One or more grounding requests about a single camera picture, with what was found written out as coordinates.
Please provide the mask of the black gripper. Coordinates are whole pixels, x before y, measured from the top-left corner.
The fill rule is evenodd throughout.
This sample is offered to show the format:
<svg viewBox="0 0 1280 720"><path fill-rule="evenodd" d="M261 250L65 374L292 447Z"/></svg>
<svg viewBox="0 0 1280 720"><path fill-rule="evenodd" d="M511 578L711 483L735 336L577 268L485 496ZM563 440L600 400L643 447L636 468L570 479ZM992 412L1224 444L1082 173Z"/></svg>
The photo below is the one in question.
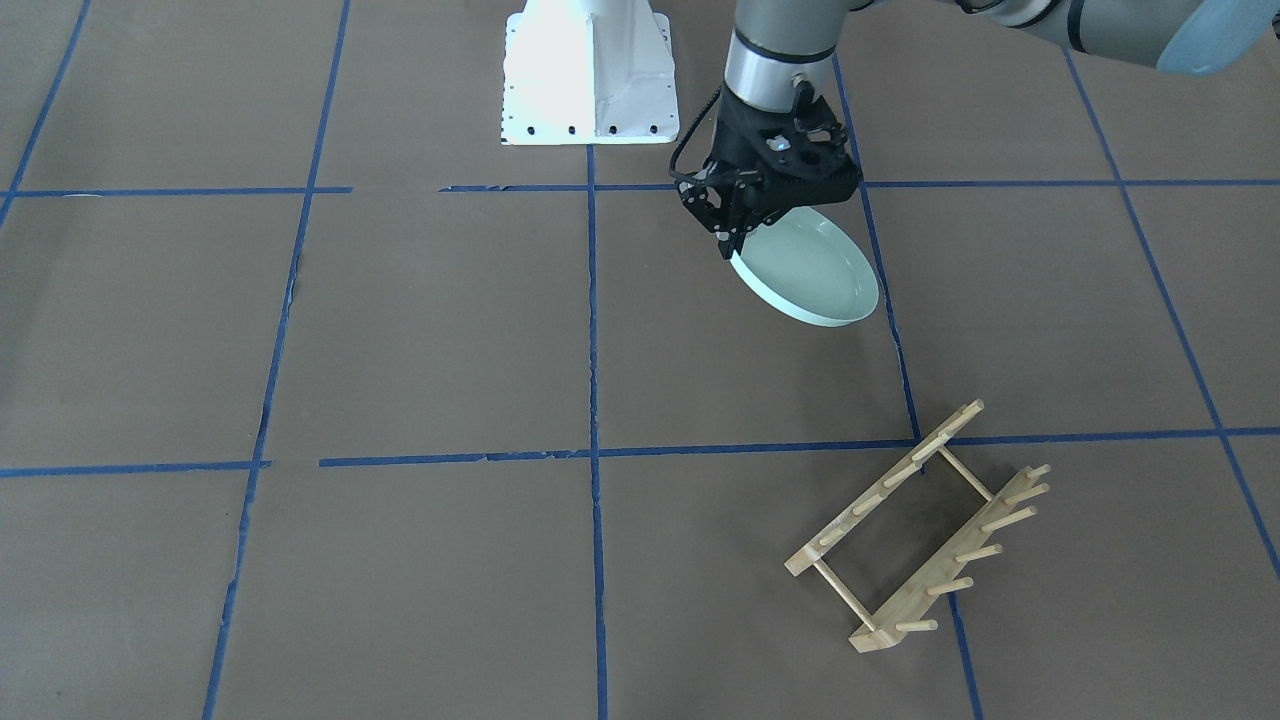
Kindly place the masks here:
<svg viewBox="0 0 1280 720"><path fill-rule="evenodd" d="M812 85L796 86L781 113L756 109L721 86L680 138L677 154L709 114L716 117L710 151L699 170L676 173L676 191L728 259L755 228L795 208L845 202L863 181L847 128Z"/></svg>

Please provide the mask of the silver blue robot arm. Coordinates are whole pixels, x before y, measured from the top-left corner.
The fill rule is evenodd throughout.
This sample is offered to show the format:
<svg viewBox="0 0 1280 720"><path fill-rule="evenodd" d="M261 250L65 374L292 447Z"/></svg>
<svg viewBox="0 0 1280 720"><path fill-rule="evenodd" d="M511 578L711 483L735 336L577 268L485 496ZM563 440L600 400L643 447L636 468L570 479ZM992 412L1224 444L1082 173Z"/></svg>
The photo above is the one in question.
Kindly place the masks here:
<svg viewBox="0 0 1280 720"><path fill-rule="evenodd" d="M701 168L669 176L682 206L731 259L796 208L845 202L861 168L824 96L849 15L868 1L740 1ZM1074 53L1207 76L1277 19L1275 1L960 1L957 9Z"/></svg>

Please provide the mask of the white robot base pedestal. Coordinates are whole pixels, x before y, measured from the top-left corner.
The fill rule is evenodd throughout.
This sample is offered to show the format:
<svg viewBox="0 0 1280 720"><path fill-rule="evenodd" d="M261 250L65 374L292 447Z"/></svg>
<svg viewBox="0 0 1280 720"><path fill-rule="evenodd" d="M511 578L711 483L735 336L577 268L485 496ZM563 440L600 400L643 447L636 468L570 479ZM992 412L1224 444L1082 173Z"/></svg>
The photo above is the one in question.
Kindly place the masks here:
<svg viewBox="0 0 1280 720"><path fill-rule="evenodd" d="M506 19L500 142L669 143L669 18L648 1L527 1Z"/></svg>

